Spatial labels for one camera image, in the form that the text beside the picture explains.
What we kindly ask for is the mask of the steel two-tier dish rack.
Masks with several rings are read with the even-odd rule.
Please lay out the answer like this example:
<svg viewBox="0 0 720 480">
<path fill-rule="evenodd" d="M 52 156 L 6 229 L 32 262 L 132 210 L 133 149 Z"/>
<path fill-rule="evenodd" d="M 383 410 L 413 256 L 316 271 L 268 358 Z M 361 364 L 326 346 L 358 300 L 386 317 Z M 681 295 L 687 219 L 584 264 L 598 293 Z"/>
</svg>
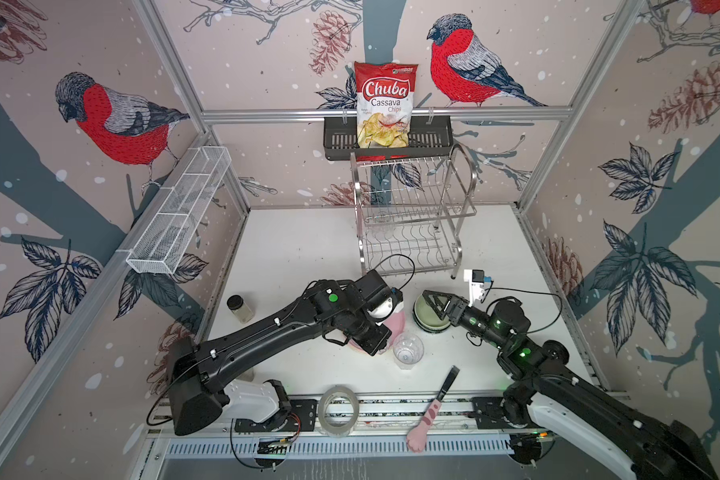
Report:
<svg viewBox="0 0 720 480">
<path fill-rule="evenodd" d="M 361 271 L 456 278 L 460 232 L 477 214 L 477 173 L 462 145 L 442 156 L 371 162 L 352 155 L 350 167 Z"/>
</svg>

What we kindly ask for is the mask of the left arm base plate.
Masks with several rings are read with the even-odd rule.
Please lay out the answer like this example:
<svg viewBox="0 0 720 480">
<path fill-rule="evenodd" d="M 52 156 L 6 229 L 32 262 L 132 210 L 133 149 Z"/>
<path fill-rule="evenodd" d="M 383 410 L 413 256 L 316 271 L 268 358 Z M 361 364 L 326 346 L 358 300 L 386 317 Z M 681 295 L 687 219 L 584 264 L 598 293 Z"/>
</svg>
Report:
<svg viewBox="0 0 720 480">
<path fill-rule="evenodd" d="M 287 413 L 278 412 L 272 418 L 260 424 L 263 432 L 313 432 L 317 423 L 318 401 L 313 398 L 295 398 L 290 400 Z"/>
</svg>

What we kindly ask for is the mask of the pink plate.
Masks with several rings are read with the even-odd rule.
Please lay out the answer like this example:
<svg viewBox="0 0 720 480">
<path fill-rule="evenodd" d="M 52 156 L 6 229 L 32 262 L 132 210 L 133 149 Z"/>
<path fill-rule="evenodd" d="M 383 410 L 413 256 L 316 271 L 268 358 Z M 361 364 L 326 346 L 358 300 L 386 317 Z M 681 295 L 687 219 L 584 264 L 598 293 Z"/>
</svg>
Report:
<svg viewBox="0 0 720 480">
<path fill-rule="evenodd" d="M 350 339 L 349 344 L 370 356 L 383 353 L 403 332 L 405 328 L 405 315 L 397 312 L 390 315 L 384 321 L 369 318 L 366 322 L 366 329 Z"/>
</svg>

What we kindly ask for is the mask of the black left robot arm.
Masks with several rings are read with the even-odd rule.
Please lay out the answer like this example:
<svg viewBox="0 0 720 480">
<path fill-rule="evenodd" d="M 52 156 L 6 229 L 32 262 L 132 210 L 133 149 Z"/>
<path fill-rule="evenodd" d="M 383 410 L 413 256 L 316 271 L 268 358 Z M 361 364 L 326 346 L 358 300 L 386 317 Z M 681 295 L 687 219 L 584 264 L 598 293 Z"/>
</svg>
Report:
<svg viewBox="0 0 720 480">
<path fill-rule="evenodd" d="M 175 341 L 166 360 L 167 396 L 174 433 L 197 433 L 234 403 L 229 385 L 280 352 L 333 331 L 370 356 L 392 336 L 384 321 L 403 302 L 403 293 L 371 270 L 357 280 L 320 279 L 289 305 L 234 333 L 195 344 Z"/>
</svg>

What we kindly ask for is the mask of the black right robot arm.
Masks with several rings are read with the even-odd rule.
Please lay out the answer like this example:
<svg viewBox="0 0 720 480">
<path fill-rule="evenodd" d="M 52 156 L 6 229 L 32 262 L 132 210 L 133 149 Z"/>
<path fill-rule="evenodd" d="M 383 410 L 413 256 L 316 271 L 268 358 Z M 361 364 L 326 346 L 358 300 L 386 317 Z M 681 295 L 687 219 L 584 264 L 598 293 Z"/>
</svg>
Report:
<svg viewBox="0 0 720 480">
<path fill-rule="evenodd" d="M 621 479 L 716 478 L 685 424 L 665 424 L 593 386 L 568 368 L 561 343 L 534 342 L 517 299 L 501 298 L 485 312 L 455 294 L 426 290 L 422 297 L 439 319 L 497 348 L 497 363 L 513 381 L 502 394 L 508 423 L 550 430 Z"/>
</svg>

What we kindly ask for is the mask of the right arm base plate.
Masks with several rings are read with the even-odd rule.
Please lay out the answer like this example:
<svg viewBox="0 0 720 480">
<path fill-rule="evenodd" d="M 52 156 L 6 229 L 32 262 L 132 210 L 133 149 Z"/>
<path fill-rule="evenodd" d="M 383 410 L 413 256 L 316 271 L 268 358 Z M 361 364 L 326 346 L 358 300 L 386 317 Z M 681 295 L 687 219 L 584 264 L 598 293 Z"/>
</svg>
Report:
<svg viewBox="0 0 720 480">
<path fill-rule="evenodd" d="M 526 423 L 512 423 L 502 407 L 503 399 L 498 396 L 476 396 L 471 398 L 473 413 L 478 430 L 528 430 L 543 432 L 545 428 L 528 420 Z"/>
</svg>

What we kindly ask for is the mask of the light green bowl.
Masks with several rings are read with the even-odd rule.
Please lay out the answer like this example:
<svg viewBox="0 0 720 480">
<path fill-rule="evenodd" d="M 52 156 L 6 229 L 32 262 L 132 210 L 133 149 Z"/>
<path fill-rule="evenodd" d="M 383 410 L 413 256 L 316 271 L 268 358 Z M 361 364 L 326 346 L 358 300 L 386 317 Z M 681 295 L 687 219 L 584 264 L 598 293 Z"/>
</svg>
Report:
<svg viewBox="0 0 720 480">
<path fill-rule="evenodd" d="M 420 295 L 413 307 L 413 318 L 416 325 L 423 331 L 439 334 L 447 330 L 451 323 L 441 319 L 426 302 L 424 295 Z"/>
</svg>

